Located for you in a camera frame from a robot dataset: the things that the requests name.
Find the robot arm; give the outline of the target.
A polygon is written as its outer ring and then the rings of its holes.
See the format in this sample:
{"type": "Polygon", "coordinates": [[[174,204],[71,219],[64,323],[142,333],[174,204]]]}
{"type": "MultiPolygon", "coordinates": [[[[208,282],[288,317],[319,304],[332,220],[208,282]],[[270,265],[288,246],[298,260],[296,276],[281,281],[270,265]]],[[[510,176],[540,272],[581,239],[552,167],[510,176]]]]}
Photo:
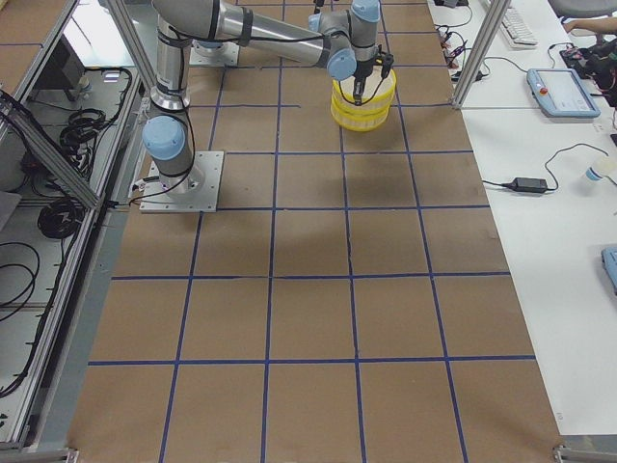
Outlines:
{"type": "Polygon", "coordinates": [[[232,45],[253,47],[325,69],[335,81],[353,78],[352,102],[362,104],[365,81],[375,67],[389,68],[377,43],[377,1],[355,1],[343,11],[316,10],[303,28],[226,1],[156,1],[158,47],[153,113],[142,132],[164,193],[181,198],[204,182],[197,166],[188,115],[188,72],[193,45],[216,53],[232,45]]]}

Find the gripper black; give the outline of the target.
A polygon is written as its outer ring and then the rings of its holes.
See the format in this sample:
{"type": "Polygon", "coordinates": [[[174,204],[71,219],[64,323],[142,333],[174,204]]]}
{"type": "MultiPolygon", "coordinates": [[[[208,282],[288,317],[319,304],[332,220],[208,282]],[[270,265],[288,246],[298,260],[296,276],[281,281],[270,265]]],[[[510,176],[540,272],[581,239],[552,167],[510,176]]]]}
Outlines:
{"type": "Polygon", "coordinates": [[[313,0],[314,12],[320,13],[322,8],[324,7],[325,0],[313,0]]]}
{"type": "Polygon", "coordinates": [[[357,67],[353,74],[354,76],[354,87],[353,87],[353,98],[354,105],[361,106],[362,105],[362,97],[365,89],[366,79],[372,74],[374,67],[376,66],[376,58],[370,58],[365,61],[357,61],[357,67]]]}

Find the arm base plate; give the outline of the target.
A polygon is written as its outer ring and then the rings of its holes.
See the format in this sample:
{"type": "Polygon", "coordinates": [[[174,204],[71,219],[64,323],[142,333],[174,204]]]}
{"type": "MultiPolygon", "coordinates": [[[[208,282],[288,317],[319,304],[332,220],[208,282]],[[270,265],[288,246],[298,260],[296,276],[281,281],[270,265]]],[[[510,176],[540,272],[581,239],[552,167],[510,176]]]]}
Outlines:
{"type": "Polygon", "coordinates": [[[161,177],[155,162],[151,161],[148,174],[157,179],[146,183],[143,192],[146,198],[140,200],[140,211],[143,213],[215,212],[224,157],[222,151],[198,151],[192,171],[170,193],[166,193],[166,190],[174,186],[174,183],[168,177],[161,177]]]}
{"type": "Polygon", "coordinates": [[[213,43],[194,41],[190,65],[209,68],[235,68],[238,63],[240,47],[236,43],[213,43]]]}

